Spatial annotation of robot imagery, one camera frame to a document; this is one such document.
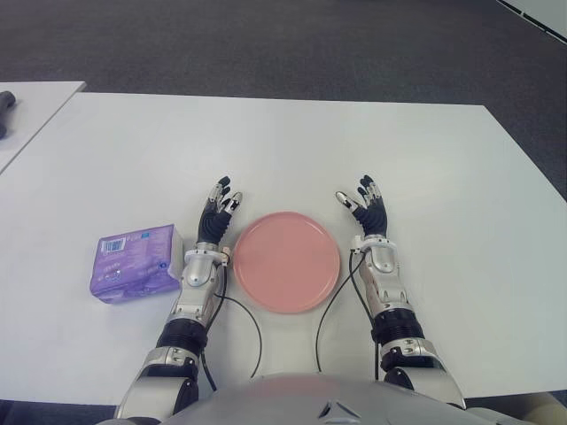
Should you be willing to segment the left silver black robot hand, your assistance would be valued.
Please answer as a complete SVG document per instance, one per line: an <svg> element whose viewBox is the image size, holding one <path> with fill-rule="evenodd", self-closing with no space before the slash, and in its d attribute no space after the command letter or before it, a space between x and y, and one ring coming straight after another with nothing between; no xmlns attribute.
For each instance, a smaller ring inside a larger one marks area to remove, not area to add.
<svg viewBox="0 0 567 425"><path fill-rule="evenodd" d="M211 189L198 224L197 243L218 245L231 222L237 208L242 204L243 194L234 192L230 197L230 178L222 177Z"/></svg>

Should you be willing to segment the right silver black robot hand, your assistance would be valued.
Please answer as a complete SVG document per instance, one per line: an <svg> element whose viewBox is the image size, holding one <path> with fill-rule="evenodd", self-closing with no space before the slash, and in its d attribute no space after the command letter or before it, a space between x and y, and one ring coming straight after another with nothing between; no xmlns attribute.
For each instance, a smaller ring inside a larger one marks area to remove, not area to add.
<svg viewBox="0 0 567 425"><path fill-rule="evenodd" d="M387 212L379 187L374 180L365 174L357 188L364 205L350 198L342 191L335 193L337 201L342 204L362 226L365 236L387 235Z"/></svg>

